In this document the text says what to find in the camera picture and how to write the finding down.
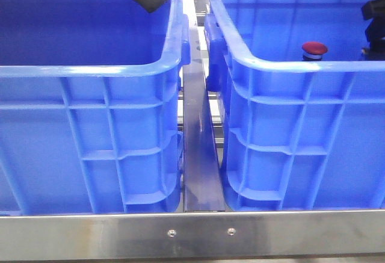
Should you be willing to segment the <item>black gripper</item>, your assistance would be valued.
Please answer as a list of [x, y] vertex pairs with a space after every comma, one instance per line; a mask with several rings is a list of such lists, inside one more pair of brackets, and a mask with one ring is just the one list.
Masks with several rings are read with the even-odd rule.
[[371, 20], [365, 30], [369, 47], [362, 48], [363, 60], [384, 61], [384, 0], [368, 1], [361, 11], [364, 20]]

